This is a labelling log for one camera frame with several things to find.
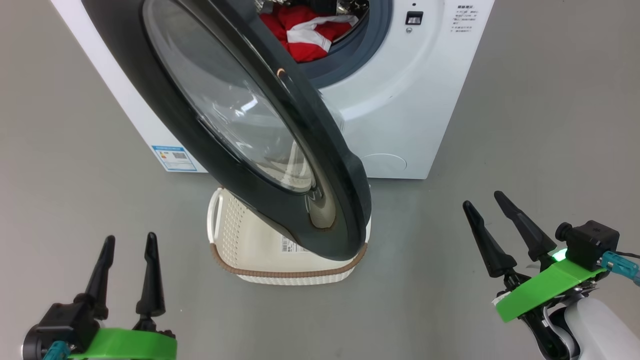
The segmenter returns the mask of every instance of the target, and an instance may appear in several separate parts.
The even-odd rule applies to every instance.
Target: laundry
[[[320,16],[305,5],[278,3],[260,19],[298,63],[324,58],[333,41],[358,22],[353,15]]]

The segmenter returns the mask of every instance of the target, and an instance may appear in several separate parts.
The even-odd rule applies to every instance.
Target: basket handle
[[[218,239],[223,200],[222,188],[218,188],[209,201],[209,209],[207,209],[207,237],[209,238],[209,243],[214,243]]]

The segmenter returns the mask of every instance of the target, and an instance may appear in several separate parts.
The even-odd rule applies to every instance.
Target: washing machine door
[[[83,0],[142,98],[286,237],[335,260],[365,241],[371,194],[332,112],[252,0]]]

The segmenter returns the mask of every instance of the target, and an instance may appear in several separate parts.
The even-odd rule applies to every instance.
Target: laundry basket
[[[345,279],[367,250],[333,261],[309,252],[253,214],[229,191],[218,189],[209,203],[207,235],[214,259],[241,279],[271,285],[317,285]]]

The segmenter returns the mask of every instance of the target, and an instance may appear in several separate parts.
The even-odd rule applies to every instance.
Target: front-loading washing machine
[[[167,170],[336,261],[367,238],[367,177],[427,177],[493,6],[370,0],[298,64],[254,0],[51,1]]]

